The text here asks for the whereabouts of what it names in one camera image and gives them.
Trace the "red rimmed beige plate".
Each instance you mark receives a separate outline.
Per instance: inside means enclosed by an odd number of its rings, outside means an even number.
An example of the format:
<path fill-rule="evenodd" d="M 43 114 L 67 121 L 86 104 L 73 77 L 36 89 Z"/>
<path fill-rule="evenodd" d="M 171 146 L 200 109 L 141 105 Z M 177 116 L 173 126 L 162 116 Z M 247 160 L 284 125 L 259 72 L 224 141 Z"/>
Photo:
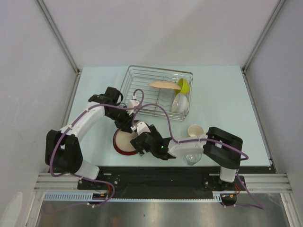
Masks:
<path fill-rule="evenodd" d="M 121 131 L 117 129 L 113 136 L 114 149 L 121 155 L 132 156 L 137 154 L 136 149 L 132 146 L 131 140 L 138 136 L 136 131 L 132 133 Z"/>

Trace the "clear drinking glass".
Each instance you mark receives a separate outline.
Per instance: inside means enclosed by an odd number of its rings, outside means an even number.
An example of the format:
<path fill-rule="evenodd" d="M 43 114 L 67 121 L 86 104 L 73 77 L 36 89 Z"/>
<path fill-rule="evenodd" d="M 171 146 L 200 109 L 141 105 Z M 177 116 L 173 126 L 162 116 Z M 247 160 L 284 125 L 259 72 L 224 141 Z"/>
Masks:
<path fill-rule="evenodd" d="M 193 166 L 201 160 L 201 157 L 202 157 L 201 154 L 185 155 L 184 156 L 184 162 L 188 166 Z"/>

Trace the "yellow mug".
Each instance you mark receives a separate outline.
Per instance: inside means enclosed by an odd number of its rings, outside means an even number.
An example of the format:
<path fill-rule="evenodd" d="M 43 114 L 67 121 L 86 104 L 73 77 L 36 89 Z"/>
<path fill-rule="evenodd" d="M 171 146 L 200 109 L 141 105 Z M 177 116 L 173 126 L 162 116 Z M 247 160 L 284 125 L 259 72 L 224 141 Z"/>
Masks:
<path fill-rule="evenodd" d="M 187 130 L 188 137 L 196 137 L 205 134 L 205 130 L 198 124 L 191 125 Z"/>

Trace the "white bowl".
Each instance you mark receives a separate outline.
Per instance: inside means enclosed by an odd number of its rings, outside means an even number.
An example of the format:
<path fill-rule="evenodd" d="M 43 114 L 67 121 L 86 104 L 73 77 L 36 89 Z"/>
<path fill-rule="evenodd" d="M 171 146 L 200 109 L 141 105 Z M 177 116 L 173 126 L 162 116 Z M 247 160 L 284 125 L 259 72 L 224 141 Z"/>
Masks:
<path fill-rule="evenodd" d="M 188 109 L 189 102 L 186 96 L 182 93 L 178 93 L 172 103 L 171 111 L 173 113 L 183 113 Z"/>

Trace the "metal wire dish rack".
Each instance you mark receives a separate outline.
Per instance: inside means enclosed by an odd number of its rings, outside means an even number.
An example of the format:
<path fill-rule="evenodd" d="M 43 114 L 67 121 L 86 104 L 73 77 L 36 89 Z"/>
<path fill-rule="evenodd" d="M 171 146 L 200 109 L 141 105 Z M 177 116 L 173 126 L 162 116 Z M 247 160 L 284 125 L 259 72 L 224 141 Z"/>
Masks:
<path fill-rule="evenodd" d="M 166 81 L 178 83 L 184 79 L 191 86 L 193 82 L 193 73 L 181 70 L 172 70 L 148 66 L 131 65 L 128 67 L 123 79 L 120 91 L 123 94 L 123 103 L 127 104 L 132 99 L 133 92 L 141 89 L 144 92 L 143 105 L 148 103 L 162 106 L 168 113 L 171 120 L 183 121 L 189 114 L 189 109 L 182 113 L 171 111 L 176 93 L 173 89 L 151 87 L 148 84 L 154 81 Z"/>

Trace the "beige bird pattern plate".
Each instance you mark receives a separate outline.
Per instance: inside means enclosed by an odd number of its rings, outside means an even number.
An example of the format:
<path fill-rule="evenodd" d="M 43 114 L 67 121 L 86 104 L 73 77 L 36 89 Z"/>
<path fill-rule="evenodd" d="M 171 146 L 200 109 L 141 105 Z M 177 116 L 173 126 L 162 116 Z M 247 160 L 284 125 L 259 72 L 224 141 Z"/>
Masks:
<path fill-rule="evenodd" d="M 167 81 L 152 81 L 148 83 L 148 86 L 163 89 L 181 90 L 181 87 L 177 83 Z"/>

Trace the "lime green bowl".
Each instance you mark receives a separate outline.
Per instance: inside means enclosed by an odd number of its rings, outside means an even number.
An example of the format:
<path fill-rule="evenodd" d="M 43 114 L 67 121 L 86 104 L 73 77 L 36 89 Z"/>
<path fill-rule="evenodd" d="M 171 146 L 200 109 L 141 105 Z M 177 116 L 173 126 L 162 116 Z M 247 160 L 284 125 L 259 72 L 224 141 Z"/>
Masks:
<path fill-rule="evenodd" d="M 179 93 L 182 93 L 186 95 L 190 91 L 189 83 L 186 79 L 180 79 L 177 83 L 177 85 L 180 87 L 180 90 L 174 90 L 174 94 L 177 95 Z"/>

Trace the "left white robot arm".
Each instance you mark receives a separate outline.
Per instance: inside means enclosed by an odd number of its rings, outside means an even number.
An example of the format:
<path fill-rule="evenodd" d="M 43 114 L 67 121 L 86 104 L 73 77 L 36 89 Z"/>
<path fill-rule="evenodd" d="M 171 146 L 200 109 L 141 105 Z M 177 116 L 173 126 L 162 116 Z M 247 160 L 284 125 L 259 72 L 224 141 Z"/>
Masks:
<path fill-rule="evenodd" d="M 133 131 L 133 111 L 142 103 L 133 95 L 125 107 L 120 104 L 122 93 L 107 87 L 105 93 L 89 98 L 85 109 L 71 123 L 58 131 L 50 130 L 46 136 L 45 163 L 53 177 L 73 174 L 88 179 L 94 189 L 105 183 L 99 167 L 83 159 L 80 142 L 87 132 L 103 117 L 114 121 L 115 126 L 125 132 Z"/>

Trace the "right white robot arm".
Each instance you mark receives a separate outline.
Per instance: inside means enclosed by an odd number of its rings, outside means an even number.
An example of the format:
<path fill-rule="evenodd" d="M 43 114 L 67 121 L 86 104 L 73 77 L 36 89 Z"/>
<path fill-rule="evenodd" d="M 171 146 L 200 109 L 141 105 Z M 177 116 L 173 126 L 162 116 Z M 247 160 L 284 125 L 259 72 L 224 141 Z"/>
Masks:
<path fill-rule="evenodd" d="M 241 138 L 217 127 L 210 127 L 206 134 L 185 139 L 163 138 L 154 125 L 137 125 L 135 132 L 138 136 L 130 143 L 141 156 L 150 152 L 156 158 L 169 160 L 187 155 L 206 155 L 220 166 L 218 184 L 224 190 L 235 185 L 241 161 L 249 158 L 242 152 Z"/>

